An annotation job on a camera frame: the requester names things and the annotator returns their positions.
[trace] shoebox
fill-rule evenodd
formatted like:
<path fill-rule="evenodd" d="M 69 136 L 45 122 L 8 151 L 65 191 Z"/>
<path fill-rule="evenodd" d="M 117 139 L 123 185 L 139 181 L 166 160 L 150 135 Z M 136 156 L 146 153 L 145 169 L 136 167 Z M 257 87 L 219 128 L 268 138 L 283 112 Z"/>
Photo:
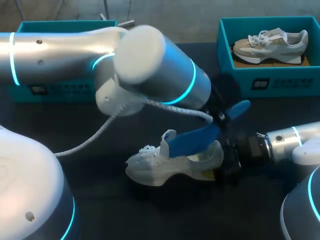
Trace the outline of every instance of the shoebox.
<path fill-rule="evenodd" d="M 300 65 L 274 60 L 253 65 L 233 58 L 234 42 L 276 28 L 287 33 L 308 32 L 308 48 Z M 244 98 L 320 96 L 319 43 L 320 26 L 313 16 L 221 18 L 217 56 L 221 72 L 238 81 Z"/>
<path fill-rule="evenodd" d="M 115 20 L 24 21 L 17 33 L 80 33 L 117 26 Z M 70 79 L 55 84 L 8 86 L 15 103 L 94 103 L 92 78 Z"/>

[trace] white braided cable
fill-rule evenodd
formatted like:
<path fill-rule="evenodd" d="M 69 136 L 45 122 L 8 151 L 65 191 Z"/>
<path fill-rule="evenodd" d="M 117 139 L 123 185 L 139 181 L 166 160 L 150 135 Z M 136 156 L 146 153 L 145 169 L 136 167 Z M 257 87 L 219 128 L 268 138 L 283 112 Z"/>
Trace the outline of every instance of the white braided cable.
<path fill-rule="evenodd" d="M 205 119 L 208 123 L 212 123 L 213 122 L 213 117 L 210 116 L 209 114 L 206 114 L 202 111 L 197 111 L 197 110 L 190 110 L 190 109 L 186 109 L 186 108 L 181 108 L 181 107 L 177 107 L 177 106 L 171 106 L 171 105 L 165 105 L 161 102 L 158 101 L 153 101 L 150 99 L 145 98 L 143 100 L 146 104 L 157 107 L 159 109 L 164 109 L 170 112 L 174 112 L 177 114 L 183 114 L 183 115 L 191 115 L 191 116 L 197 116 L 197 117 L 201 117 L 203 119 Z"/>
<path fill-rule="evenodd" d="M 170 112 L 183 114 L 183 115 L 198 116 L 198 117 L 205 119 L 208 123 L 212 123 L 212 121 L 213 121 L 212 116 L 210 116 L 202 111 L 190 110 L 190 109 L 180 108 L 180 107 L 171 106 L 171 105 L 165 105 L 165 104 L 162 104 L 161 102 L 153 101 L 153 100 L 150 100 L 147 98 L 142 98 L 141 100 L 144 103 L 151 105 L 151 106 L 154 106 L 154 107 L 157 107 L 159 109 L 164 109 L 164 110 L 167 110 Z M 84 141 L 83 143 L 81 143 L 80 145 L 78 145 L 72 149 L 62 151 L 62 152 L 57 152 L 54 155 L 56 157 L 62 157 L 62 156 L 73 154 L 73 153 L 79 151 L 80 149 L 84 148 L 85 146 L 87 146 L 88 144 L 93 142 L 95 139 L 97 139 L 107 129 L 107 127 L 115 120 L 115 118 L 118 117 L 119 114 L 127 107 L 128 107 L 128 104 L 123 104 L 114 114 L 112 114 L 108 118 L 107 121 L 105 121 L 105 123 L 99 128 L 99 130 L 96 131 L 96 133 L 94 135 L 92 135 L 88 140 Z"/>

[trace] brown cardboard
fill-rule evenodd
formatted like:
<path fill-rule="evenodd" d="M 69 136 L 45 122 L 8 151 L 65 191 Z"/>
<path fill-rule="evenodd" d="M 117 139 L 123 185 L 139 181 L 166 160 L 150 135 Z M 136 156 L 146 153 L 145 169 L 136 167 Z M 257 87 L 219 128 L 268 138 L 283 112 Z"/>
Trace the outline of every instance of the brown cardboard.
<path fill-rule="evenodd" d="M 303 62 L 300 65 L 296 65 L 296 64 L 289 64 L 289 63 L 282 63 L 279 62 L 275 59 L 267 59 L 265 61 L 263 61 L 263 63 L 260 64 L 250 64 L 250 63 L 244 63 L 244 62 L 240 62 L 238 61 L 236 58 L 234 58 L 234 56 L 232 55 L 232 59 L 233 59 L 233 64 L 234 67 L 237 69 L 241 69 L 241 68 L 272 68 L 272 67 L 309 67 L 309 61 L 307 59 L 307 57 L 304 57 Z"/>

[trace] white cap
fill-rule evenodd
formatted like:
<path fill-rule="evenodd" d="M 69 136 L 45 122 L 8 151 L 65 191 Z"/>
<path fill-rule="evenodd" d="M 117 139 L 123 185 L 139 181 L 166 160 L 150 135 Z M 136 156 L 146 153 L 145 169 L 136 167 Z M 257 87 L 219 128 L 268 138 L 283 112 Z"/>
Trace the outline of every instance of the white cap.
<path fill-rule="evenodd" d="M 137 26 L 115 49 L 115 72 L 122 82 L 140 84 L 158 71 L 165 51 L 165 37 L 158 29 L 149 25 Z"/>

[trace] glowing blue light strip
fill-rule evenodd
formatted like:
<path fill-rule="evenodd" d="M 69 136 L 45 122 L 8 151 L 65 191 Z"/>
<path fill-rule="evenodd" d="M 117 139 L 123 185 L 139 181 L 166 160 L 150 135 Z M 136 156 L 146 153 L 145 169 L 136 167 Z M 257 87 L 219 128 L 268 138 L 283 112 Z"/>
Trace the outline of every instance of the glowing blue light strip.
<path fill-rule="evenodd" d="M 66 236 L 67 236 L 67 234 L 68 234 L 68 232 L 69 232 L 69 230 L 71 228 L 71 225 L 72 225 L 72 223 L 74 221 L 76 205 L 75 205 L 75 199 L 74 198 L 72 198 L 72 199 L 73 199 L 73 212 L 72 212 L 71 221 L 69 223 L 69 226 L 68 226 L 67 230 L 65 231 L 64 235 L 62 236 L 62 238 L 60 240 L 64 240 L 66 238 Z"/>
<path fill-rule="evenodd" d="M 167 101 L 167 102 L 161 102 L 162 104 L 166 104 L 166 105 L 172 105 L 172 104 L 176 104 L 178 103 L 179 101 L 181 101 L 182 99 L 184 99 L 191 91 L 191 89 L 193 88 L 194 84 L 195 84 L 195 81 L 196 81 L 196 66 L 195 66 L 195 63 L 192 61 L 192 59 L 190 58 L 191 62 L 192 62 L 192 65 L 193 65 L 193 77 L 192 77 L 192 81 L 189 85 L 189 87 L 187 88 L 187 90 L 180 96 L 178 97 L 177 99 L 173 100 L 173 101 Z"/>
<path fill-rule="evenodd" d="M 311 176 L 310 176 L 310 178 L 309 178 L 309 182 L 308 182 L 308 194 L 309 194 L 309 200 L 310 200 L 310 204 L 311 204 L 312 210 L 313 210 L 316 218 L 317 218 L 317 219 L 319 220 L 319 222 L 320 222 L 320 215 L 319 215 L 319 213 L 318 213 L 318 211 L 317 211 L 317 209 L 316 209 L 314 200 L 313 200 L 312 195 L 311 195 L 311 181 L 312 181 L 312 177 L 314 176 L 314 173 L 315 173 L 315 171 L 316 171 L 318 168 L 319 168 L 319 167 L 317 167 L 317 168 L 313 171 L 313 173 L 311 173 Z"/>
<path fill-rule="evenodd" d="M 14 83 L 17 86 L 20 86 L 20 83 L 19 83 L 18 78 L 17 78 L 16 68 L 15 68 L 14 38 L 15 38 L 15 33 L 14 32 L 10 33 L 10 37 L 9 37 L 9 46 L 10 46 L 9 60 L 10 60 L 10 67 L 11 67 L 11 72 L 12 72 L 12 77 L 13 77 Z"/>
<path fill-rule="evenodd" d="M 111 57 L 111 56 L 114 56 L 115 54 L 112 52 L 112 53 L 109 53 L 109 54 L 106 54 L 106 55 L 103 55 L 101 57 L 99 57 L 97 60 L 95 60 L 95 62 L 93 63 L 92 65 L 92 70 L 95 69 L 96 65 L 103 59 L 107 58 L 107 57 Z"/>
<path fill-rule="evenodd" d="M 295 126 L 292 126 L 293 131 L 295 132 L 296 137 L 298 138 L 299 145 L 302 146 L 301 137 Z"/>

